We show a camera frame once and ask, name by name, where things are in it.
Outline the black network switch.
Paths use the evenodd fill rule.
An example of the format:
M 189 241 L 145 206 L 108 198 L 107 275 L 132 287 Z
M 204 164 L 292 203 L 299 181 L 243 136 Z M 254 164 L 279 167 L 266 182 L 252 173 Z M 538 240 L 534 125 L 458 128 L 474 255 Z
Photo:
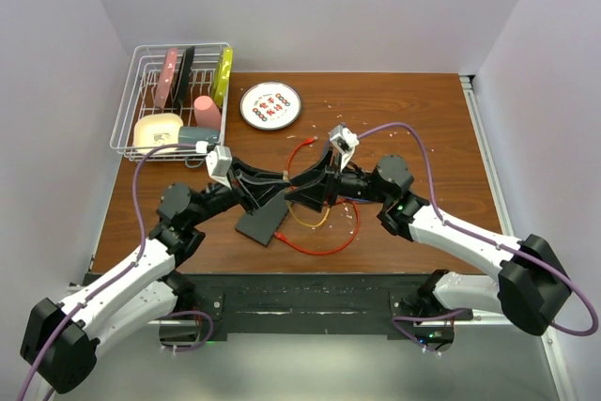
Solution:
M 254 213 L 244 213 L 235 230 L 247 239 L 268 247 L 288 214 L 285 193 L 280 192 Z

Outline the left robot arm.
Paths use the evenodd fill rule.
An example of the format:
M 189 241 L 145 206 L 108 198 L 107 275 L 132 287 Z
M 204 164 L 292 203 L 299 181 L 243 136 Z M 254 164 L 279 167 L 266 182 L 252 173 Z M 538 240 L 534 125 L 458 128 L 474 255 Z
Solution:
M 59 302 L 45 298 L 31 310 L 20 349 L 29 364 L 17 394 L 23 400 L 34 376 L 54 393 L 68 393 L 92 372 L 111 347 L 164 317 L 193 315 L 193 289 L 177 267 L 200 246 L 197 226 L 235 206 L 255 213 L 289 183 L 217 147 L 206 157 L 211 183 L 196 191 L 168 186 L 157 208 L 158 223 L 140 230 L 138 247 L 99 279 Z

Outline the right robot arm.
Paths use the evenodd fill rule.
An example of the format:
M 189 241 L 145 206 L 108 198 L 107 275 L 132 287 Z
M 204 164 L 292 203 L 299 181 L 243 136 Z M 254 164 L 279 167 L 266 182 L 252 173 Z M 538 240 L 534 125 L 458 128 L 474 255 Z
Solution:
M 567 273 L 547 240 L 499 235 L 459 220 L 415 194 L 414 177 L 397 155 L 382 157 L 370 172 L 343 167 L 328 150 L 321 160 L 291 178 L 286 199 L 314 211 L 340 197 L 382 205 L 378 219 L 393 236 L 433 246 L 482 272 L 469 277 L 444 272 L 432 277 L 418 297 L 421 313 L 441 318 L 472 308 L 505 315 L 515 326 L 540 336 L 572 293 Z

